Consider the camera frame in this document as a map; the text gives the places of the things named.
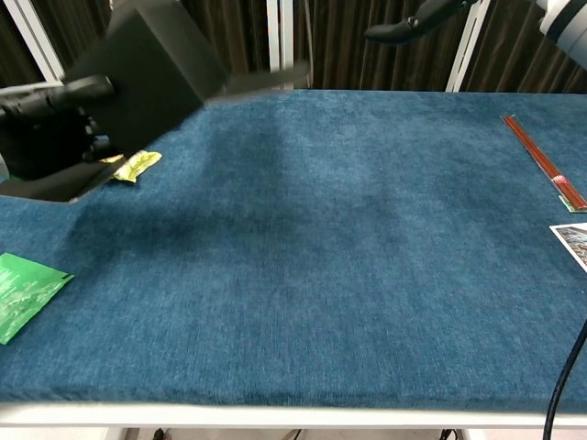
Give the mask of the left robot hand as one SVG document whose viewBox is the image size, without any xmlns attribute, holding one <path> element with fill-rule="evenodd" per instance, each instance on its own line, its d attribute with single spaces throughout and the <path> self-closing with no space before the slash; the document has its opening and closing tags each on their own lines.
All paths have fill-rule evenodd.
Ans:
<svg viewBox="0 0 587 440">
<path fill-rule="evenodd" d="M 112 152 L 85 107 L 114 93 L 104 75 L 0 89 L 0 175 L 32 181 Z"/>
</svg>

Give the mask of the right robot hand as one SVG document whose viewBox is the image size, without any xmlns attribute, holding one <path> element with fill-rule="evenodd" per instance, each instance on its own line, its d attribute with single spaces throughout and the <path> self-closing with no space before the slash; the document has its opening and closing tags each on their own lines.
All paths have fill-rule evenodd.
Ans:
<svg viewBox="0 0 587 440">
<path fill-rule="evenodd" d="M 364 32 L 368 41 L 398 46 L 432 32 L 461 9 L 479 0 L 426 0 L 416 12 L 395 24 L 380 24 Z"/>
</svg>

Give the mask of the black paper box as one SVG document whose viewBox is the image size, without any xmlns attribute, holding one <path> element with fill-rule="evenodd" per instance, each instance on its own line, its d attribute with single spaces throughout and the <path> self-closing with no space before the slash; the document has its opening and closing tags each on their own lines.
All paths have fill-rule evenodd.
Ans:
<svg viewBox="0 0 587 440">
<path fill-rule="evenodd" d="M 59 82 L 104 75 L 114 93 L 89 104 L 102 139 L 126 159 L 180 126 L 206 104 L 258 94 L 303 81 L 305 61 L 277 71 L 232 74 L 178 0 L 124 0 L 113 10 L 105 36 Z M 51 203 L 76 201 L 109 181 L 124 159 L 81 162 L 32 180 L 0 175 L 0 196 Z"/>
</svg>

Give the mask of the black pleated curtain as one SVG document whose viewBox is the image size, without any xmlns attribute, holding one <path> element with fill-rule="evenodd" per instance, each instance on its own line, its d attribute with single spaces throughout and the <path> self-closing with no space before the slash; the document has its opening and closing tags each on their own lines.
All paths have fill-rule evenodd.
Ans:
<svg viewBox="0 0 587 440">
<path fill-rule="evenodd" d="M 124 0 L 30 0 L 65 69 L 106 32 Z M 235 74 L 270 68 L 265 0 L 178 0 Z"/>
<path fill-rule="evenodd" d="M 17 25 L 0 0 L 0 88 L 43 80 Z"/>
<path fill-rule="evenodd" d="M 463 92 L 587 94 L 587 71 L 539 30 L 529 0 L 491 0 Z"/>
<path fill-rule="evenodd" d="M 294 58 L 313 62 L 315 89 L 444 91 L 470 9 L 401 46 L 364 31 L 396 23 L 425 0 L 293 0 Z"/>
</svg>

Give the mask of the yellow-green snack packet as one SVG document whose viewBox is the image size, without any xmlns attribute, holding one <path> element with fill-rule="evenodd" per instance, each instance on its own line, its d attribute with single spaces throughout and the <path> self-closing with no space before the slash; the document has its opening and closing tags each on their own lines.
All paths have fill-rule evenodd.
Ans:
<svg viewBox="0 0 587 440">
<path fill-rule="evenodd" d="M 159 152 L 140 150 L 129 159 L 126 159 L 123 155 L 117 155 L 101 159 L 101 161 L 114 163 L 117 160 L 125 160 L 125 163 L 114 173 L 113 179 L 121 182 L 136 183 L 138 176 L 155 165 L 161 158 L 162 155 Z"/>
</svg>

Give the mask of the green sachet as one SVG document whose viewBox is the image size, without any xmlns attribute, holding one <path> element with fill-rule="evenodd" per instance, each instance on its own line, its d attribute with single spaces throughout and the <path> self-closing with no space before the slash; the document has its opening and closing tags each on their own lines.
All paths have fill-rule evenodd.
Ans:
<svg viewBox="0 0 587 440">
<path fill-rule="evenodd" d="M 6 345 L 74 275 L 0 254 L 0 345 Z"/>
</svg>

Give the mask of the red-brown chopsticks in wrapper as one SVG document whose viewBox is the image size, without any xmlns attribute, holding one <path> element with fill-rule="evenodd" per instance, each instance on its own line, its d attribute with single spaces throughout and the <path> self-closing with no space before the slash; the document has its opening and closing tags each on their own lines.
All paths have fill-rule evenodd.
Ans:
<svg viewBox="0 0 587 440">
<path fill-rule="evenodd" d="M 547 176 L 551 185 L 559 193 L 562 202 L 566 204 L 567 209 L 572 213 L 587 214 L 587 199 L 579 193 L 564 173 L 527 134 L 517 119 L 513 115 L 506 115 L 502 117 L 502 120 L 524 146 L 527 154 Z"/>
</svg>

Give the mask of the blue table mat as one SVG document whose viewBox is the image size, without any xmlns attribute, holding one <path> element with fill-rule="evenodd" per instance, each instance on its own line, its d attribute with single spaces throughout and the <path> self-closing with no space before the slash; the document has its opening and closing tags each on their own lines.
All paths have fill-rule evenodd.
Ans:
<svg viewBox="0 0 587 440">
<path fill-rule="evenodd" d="M 134 185 L 0 198 L 71 273 L 0 346 L 0 402 L 544 412 L 587 318 L 587 95 L 305 91 L 214 104 Z"/>
</svg>

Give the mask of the photo postcard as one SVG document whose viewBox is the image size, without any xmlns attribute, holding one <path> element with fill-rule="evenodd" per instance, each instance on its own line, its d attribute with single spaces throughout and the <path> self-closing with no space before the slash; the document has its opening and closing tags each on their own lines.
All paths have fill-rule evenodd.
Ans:
<svg viewBox="0 0 587 440">
<path fill-rule="evenodd" d="M 549 229 L 587 272 L 587 223 L 551 225 Z"/>
</svg>

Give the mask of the white frame post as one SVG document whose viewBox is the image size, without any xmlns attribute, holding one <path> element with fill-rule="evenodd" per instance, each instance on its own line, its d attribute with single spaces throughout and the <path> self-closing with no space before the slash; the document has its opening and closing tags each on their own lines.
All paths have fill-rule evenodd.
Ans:
<svg viewBox="0 0 587 440">
<path fill-rule="evenodd" d="M 61 61 L 31 0 L 1 0 L 46 82 L 59 82 Z"/>
<path fill-rule="evenodd" d="M 294 65 L 294 0 L 265 0 L 270 70 Z"/>
<path fill-rule="evenodd" d="M 449 93 L 460 91 L 491 2 L 479 0 L 469 10 L 446 86 Z"/>
</svg>

